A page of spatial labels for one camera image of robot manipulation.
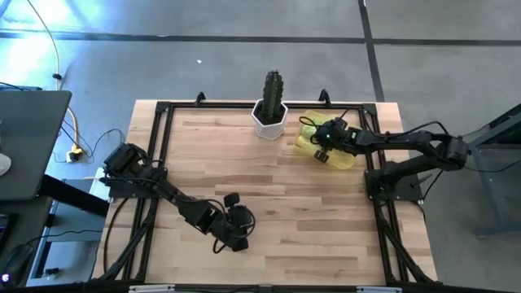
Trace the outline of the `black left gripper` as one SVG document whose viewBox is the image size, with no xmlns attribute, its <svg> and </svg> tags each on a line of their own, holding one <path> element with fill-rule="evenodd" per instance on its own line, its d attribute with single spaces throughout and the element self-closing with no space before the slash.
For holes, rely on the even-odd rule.
<svg viewBox="0 0 521 293">
<path fill-rule="evenodd" d="M 247 237 L 256 227 L 252 211 L 243 205 L 235 205 L 224 216 L 219 216 L 212 225 L 211 234 L 215 238 L 213 252 L 221 252 L 228 247 L 232 251 L 249 248 Z"/>
</svg>

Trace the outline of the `black angled beam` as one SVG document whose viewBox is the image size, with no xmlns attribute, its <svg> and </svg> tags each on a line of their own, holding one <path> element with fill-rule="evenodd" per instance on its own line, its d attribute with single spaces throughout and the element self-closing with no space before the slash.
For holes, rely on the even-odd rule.
<svg viewBox="0 0 521 293">
<path fill-rule="evenodd" d="M 37 195 L 52 198 L 98 216 L 106 216 L 109 209 L 108 201 L 48 175 L 42 177 Z"/>
</svg>

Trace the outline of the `green cactus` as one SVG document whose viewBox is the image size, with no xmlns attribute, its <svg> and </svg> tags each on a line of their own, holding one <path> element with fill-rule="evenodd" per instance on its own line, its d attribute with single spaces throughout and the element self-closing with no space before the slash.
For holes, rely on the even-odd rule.
<svg viewBox="0 0 521 293">
<path fill-rule="evenodd" d="M 283 80 L 278 70 L 268 72 L 263 89 L 260 116 L 265 124 L 278 123 L 282 116 Z"/>
</svg>

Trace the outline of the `white plant pot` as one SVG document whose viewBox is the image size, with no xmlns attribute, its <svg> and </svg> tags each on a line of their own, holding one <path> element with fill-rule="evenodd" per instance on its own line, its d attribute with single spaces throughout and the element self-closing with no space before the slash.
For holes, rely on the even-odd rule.
<svg viewBox="0 0 521 293">
<path fill-rule="evenodd" d="M 271 141 L 276 140 L 284 132 L 287 121 L 288 107 L 284 103 L 282 103 L 282 117 L 278 120 L 278 122 L 273 124 L 265 124 L 257 116 L 257 112 L 261 109 L 261 104 L 261 99 L 256 100 L 251 112 L 251 116 L 256 127 L 256 133 L 260 138 L 264 138 Z"/>
</svg>

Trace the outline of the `white frame bracket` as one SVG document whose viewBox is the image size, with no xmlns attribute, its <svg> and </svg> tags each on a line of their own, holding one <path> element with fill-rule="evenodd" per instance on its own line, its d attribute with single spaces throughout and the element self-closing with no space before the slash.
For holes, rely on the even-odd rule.
<svg viewBox="0 0 521 293">
<path fill-rule="evenodd" d="M 174 293 L 175 291 L 175 286 L 170 284 L 146 284 L 131 286 L 128 293 Z"/>
<path fill-rule="evenodd" d="M 399 287 L 392 286 L 358 286 L 357 293 L 403 293 Z"/>
</svg>

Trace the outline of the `black table frame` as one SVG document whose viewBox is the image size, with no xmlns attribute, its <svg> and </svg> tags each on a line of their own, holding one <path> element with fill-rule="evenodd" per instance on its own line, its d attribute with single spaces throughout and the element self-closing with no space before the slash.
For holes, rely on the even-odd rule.
<svg viewBox="0 0 521 293">
<path fill-rule="evenodd" d="M 386 276 L 374 208 L 366 195 L 369 160 L 348 170 L 328 167 L 294 152 L 299 116 L 312 109 L 340 115 L 358 126 L 361 115 L 382 131 L 399 132 L 396 103 L 288 103 L 284 134 L 256 134 L 246 101 L 138 100 L 128 139 L 146 147 L 153 128 L 170 125 L 165 165 L 169 180 L 197 198 L 240 195 L 257 219 L 249 247 L 214 254 L 212 236 L 184 222 L 177 209 L 158 202 L 146 275 L 134 285 L 173 291 L 317 293 L 367 291 Z"/>
</svg>

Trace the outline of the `black computer mouse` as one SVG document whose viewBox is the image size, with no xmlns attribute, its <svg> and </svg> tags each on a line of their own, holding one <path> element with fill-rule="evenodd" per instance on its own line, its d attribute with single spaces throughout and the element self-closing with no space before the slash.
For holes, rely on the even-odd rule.
<svg viewBox="0 0 521 293">
<path fill-rule="evenodd" d="M 21 244 L 12 249 L 0 269 L 0 284 L 4 287 L 18 286 L 28 268 L 33 248 L 29 244 Z"/>
</svg>

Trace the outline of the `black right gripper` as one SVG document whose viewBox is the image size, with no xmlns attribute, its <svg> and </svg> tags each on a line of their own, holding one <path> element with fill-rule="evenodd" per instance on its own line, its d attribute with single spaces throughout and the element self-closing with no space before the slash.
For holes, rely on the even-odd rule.
<svg viewBox="0 0 521 293">
<path fill-rule="evenodd" d="M 348 137 L 347 125 L 347 122 L 339 116 L 322 125 L 316 125 L 316 132 L 311 135 L 311 143 L 320 146 L 320 149 L 315 152 L 313 157 L 326 163 L 331 157 L 329 152 L 332 150 L 351 155 L 352 152 L 344 145 L 344 140 Z"/>
</svg>

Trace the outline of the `grey metal table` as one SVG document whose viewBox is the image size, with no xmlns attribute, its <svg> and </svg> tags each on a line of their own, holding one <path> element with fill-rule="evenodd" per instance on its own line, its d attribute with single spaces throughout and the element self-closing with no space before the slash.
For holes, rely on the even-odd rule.
<svg viewBox="0 0 521 293">
<path fill-rule="evenodd" d="M 473 165 L 493 211 L 478 238 L 521 232 L 521 103 L 479 130 L 468 143 Z"/>
</svg>

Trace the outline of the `yellow translucent basket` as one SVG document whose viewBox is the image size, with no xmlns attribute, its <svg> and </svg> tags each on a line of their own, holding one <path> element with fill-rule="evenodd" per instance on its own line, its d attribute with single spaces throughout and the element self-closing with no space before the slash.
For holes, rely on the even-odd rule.
<svg viewBox="0 0 521 293">
<path fill-rule="evenodd" d="M 304 125 L 314 126 L 315 125 L 322 125 L 328 120 L 332 120 L 335 117 L 333 115 L 324 115 L 320 112 L 315 112 L 313 110 L 307 110 L 304 113 L 304 122 L 300 126 L 296 138 L 301 135 L 302 127 Z M 331 156 L 328 161 L 324 164 L 327 164 L 331 166 L 332 168 L 337 169 L 349 169 L 354 166 L 355 164 L 355 156 L 343 153 L 342 151 L 332 150 L 329 152 L 329 155 Z"/>
</svg>

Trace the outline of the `black desk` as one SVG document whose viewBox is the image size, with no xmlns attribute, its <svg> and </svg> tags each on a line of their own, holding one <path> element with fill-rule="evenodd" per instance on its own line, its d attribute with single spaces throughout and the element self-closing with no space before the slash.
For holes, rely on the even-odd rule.
<svg viewBox="0 0 521 293">
<path fill-rule="evenodd" d="M 72 93 L 0 92 L 0 153 L 11 166 L 0 176 L 0 202 L 37 196 Z"/>
</svg>

